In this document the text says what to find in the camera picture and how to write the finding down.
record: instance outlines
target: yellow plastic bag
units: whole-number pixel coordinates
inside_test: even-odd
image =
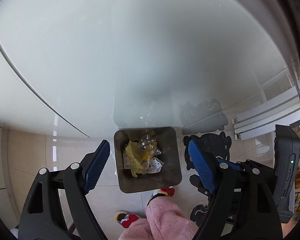
[[[144,168],[142,167],[143,156],[138,153],[138,143],[129,141],[126,147],[126,154],[130,158],[130,169],[133,177],[138,177],[137,173],[142,173]]]

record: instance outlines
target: shoe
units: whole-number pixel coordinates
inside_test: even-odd
[[[152,192],[151,197],[149,198],[149,201],[146,204],[146,207],[149,205],[150,201],[153,200],[156,197],[161,197],[161,196],[167,196],[167,197],[172,197],[174,195],[175,189],[174,187],[165,187],[165,188],[159,188],[155,189]]]
[[[139,218],[136,214],[130,214],[126,211],[119,210],[114,214],[114,220],[117,221],[123,228],[128,228],[132,222],[137,221]]]

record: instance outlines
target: trash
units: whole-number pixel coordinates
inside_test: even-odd
[[[126,154],[130,158],[130,170],[133,177],[137,177],[137,173],[141,173],[144,171],[142,167],[142,155],[137,152],[138,143],[129,141],[126,147]]]
[[[159,159],[164,164],[160,172],[145,175],[136,173],[138,175],[136,178],[128,169],[131,163],[129,156],[125,153],[125,148],[129,141],[138,143],[146,134],[157,139],[157,147],[161,154],[155,155],[154,153],[153,158]],[[170,187],[178,185],[182,180],[177,134],[172,127],[118,130],[114,135],[114,153],[119,187],[124,193]]]
[[[162,162],[162,161],[160,161],[159,159],[153,157],[153,158],[150,160],[148,170],[147,170],[146,172],[141,173],[141,174],[157,173],[157,172],[160,172],[160,171],[161,171],[161,168],[162,168],[162,165],[163,165],[163,162]]]
[[[141,151],[153,153],[155,151],[155,148],[157,147],[157,139],[151,137],[149,134],[144,135],[139,140],[139,147]]]
[[[159,154],[157,140],[149,134],[142,136],[138,143],[129,141],[123,152],[124,169],[130,169],[133,177],[160,172],[163,162],[153,157]]]

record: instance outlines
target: black cartoon rug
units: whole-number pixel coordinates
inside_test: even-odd
[[[200,137],[196,135],[184,136],[183,144],[185,145],[185,161],[186,161],[186,169],[189,171],[190,169],[195,169],[194,164],[190,159],[189,155],[189,142],[191,140],[195,140],[198,145],[201,146],[201,149],[204,151],[212,153],[216,158],[220,158],[223,160],[230,160],[230,147],[231,147],[231,137],[226,136],[225,132],[221,132],[219,135],[215,133],[206,133],[201,135]]]
[[[206,216],[208,211],[208,205],[204,201],[198,201],[193,204],[188,211],[187,218],[191,221],[195,222],[199,227]]]

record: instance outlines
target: child's leg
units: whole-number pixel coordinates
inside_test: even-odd
[[[149,222],[145,218],[120,210],[114,214],[114,220],[126,229],[119,240],[154,240]]]
[[[146,216],[155,240],[191,240],[198,230],[167,196],[152,199],[146,208]]]
[[[149,222],[145,218],[139,218],[132,222],[131,225],[124,230],[119,240],[154,240],[150,231]]]

